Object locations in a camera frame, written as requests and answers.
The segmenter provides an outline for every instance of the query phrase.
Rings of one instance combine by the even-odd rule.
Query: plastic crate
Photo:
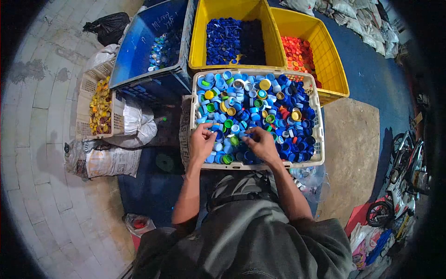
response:
[[[321,107],[348,97],[350,91],[341,58],[325,24],[320,19],[302,13],[281,8],[270,10],[281,36],[299,37],[310,42],[316,74],[323,87],[318,88]]]
[[[111,89],[111,133],[94,136],[90,129],[90,102],[96,92],[97,83],[101,79],[106,79],[113,69],[115,59],[99,64],[82,75],[79,89],[78,107],[76,117],[76,139],[95,139],[112,137],[124,133],[124,105],[125,100],[116,94],[116,90]]]
[[[216,71],[205,71],[194,75],[193,86],[192,86],[192,102],[190,105],[190,132],[193,132],[197,128],[197,110],[200,107],[197,97],[197,81],[199,77],[205,76],[206,74],[223,74],[226,70],[216,70]],[[314,119],[313,137],[316,140],[314,144],[314,155],[309,161],[293,163],[290,161],[284,161],[283,164],[285,168],[298,168],[298,167],[313,167],[320,166],[325,160],[325,144],[324,144],[324,129],[322,123],[321,105],[319,103],[318,91],[316,90],[316,83],[314,78],[310,74],[295,72],[295,71],[269,71],[267,69],[231,69],[233,74],[245,73],[248,75],[266,75],[273,73],[277,78],[281,74],[286,75],[290,80],[296,80],[298,77],[303,77],[305,93],[310,97],[310,107],[316,112],[316,117]],[[219,170],[267,170],[269,169],[266,164],[256,164],[256,165],[244,165],[242,162],[232,162],[229,165],[217,164],[217,163],[203,163],[203,169],[219,169]]]
[[[262,24],[265,45],[266,65],[206,65],[206,27],[214,18],[232,17],[237,20],[259,19]],[[286,70],[287,62],[279,31],[266,0],[200,0],[195,15],[194,32],[190,45],[189,68],[197,73],[206,70],[228,68],[250,68]]]
[[[187,74],[195,6],[192,0],[167,0],[136,14],[123,39],[110,78],[110,88],[137,85],[166,75]],[[148,72],[153,40],[170,30],[183,28],[178,62]],[[185,84],[190,91],[190,82]]]

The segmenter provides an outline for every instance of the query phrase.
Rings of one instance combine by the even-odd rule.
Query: white plastic crate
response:
[[[124,133],[124,105],[125,99],[116,97],[116,90],[111,92],[111,132],[94,136],[90,129],[90,102],[96,92],[97,83],[101,79],[106,79],[111,75],[115,59],[104,62],[87,70],[82,75],[81,86],[79,89],[77,117],[76,117],[76,139],[95,139],[103,137],[112,137]]]
[[[192,133],[197,128],[197,110],[200,107],[197,97],[197,81],[198,78],[204,77],[209,73],[213,74],[223,74],[225,71],[231,71],[232,74],[248,74],[248,75],[267,75],[273,73],[277,78],[281,74],[286,75],[290,80],[296,80],[297,78],[303,77],[302,82],[304,83],[305,93],[310,97],[309,103],[310,107],[314,109],[316,117],[314,119],[313,137],[316,140],[314,144],[314,154],[309,161],[293,163],[290,161],[284,161],[283,164],[285,168],[298,168],[298,167],[313,167],[320,166],[325,160],[325,144],[324,144],[324,129],[322,124],[321,115],[321,105],[319,103],[318,91],[316,89],[316,83],[314,82],[314,77],[310,74],[295,72],[295,71],[280,71],[280,70],[265,70],[265,69],[223,69],[216,71],[205,71],[199,72],[194,75],[194,80],[192,84],[192,103],[190,106],[190,133]],[[217,164],[217,163],[203,163],[203,169],[219,169],[219,170],[267,170],[268,166],[266,164],[256,164],[256,165],[244,165],[243,162],[232,162],[229,165]]]

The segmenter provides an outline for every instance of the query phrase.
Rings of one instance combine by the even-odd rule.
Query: motorcycle tire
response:
[[[385,212],[387,212],[387,216],[376,220],[375,218],[371,219],[370,215],[374,213],[372,212],[372,210],[375,210],[375,208],[378,206],[381,206],[380,211],[384,210]],[[389,204],[386,203],[385,201],[379,201],[370,205],[370,207],[367,210],[366,220],[369,226],[376,228],[376,227],[384,227],[387,224],[387,222],[389,222],[389,220],[392,219],[392,217],[393,217],[393,211],[390,208]]]
[[[403,137],[404,137],[404,133],[399,133],[399,134],[397,134],[397,135],[393,138],[393,141],[392,141],[392,149],[391,149],[391,151],[392,151],[392,158],[393,158],[393,159],[396,158],[396,154],[397,154],[397,152],[398,152],[398,150],[395,150],[395,147],[396,147],[396,149],[399,148],[399,146],[400,146],[400,144],[401,144],[400,142],[402,141]],[[410,136],[406,138],[406,143],[407,143],[409,146],[412,145],[412,140],[411,140]]]

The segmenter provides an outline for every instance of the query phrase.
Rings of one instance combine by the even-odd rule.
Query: motorcycle wheel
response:
[[[371,227],[384,227],[392,216],[390,206],[385,201],[379,201],[370,205],[366,220]]]
[[[396,154],[397,154],[397,152],[398,152],[398,148],[400,147],[400,145],[401,145],[402,142],[403,142],[403,137],[404,137],[404,133],[399,133],[399,134],[397,134],[397,135],[393,138],[393,141],[392,141],[392,149],[391,149],[393,159],[396,158]],[[410,139],[410,136],[406,138],[405,143],[406,143],[407,145],[409,145],[409,146],[412,145],[412,140]]]

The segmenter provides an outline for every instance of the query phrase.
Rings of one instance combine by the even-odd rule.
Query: white motorcycle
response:
[[[411,181],[416,166],[422,165],[423,145],[424,142],[418,140],[413,146],[408,131],[394,138],[387,195],[384,201],[375,202],[368,208],[366,219],[370,226],[384,227],[390,220],[399,218],[405,212],[415,214],[415,202],[420,199],[420,194],[414,191]]]

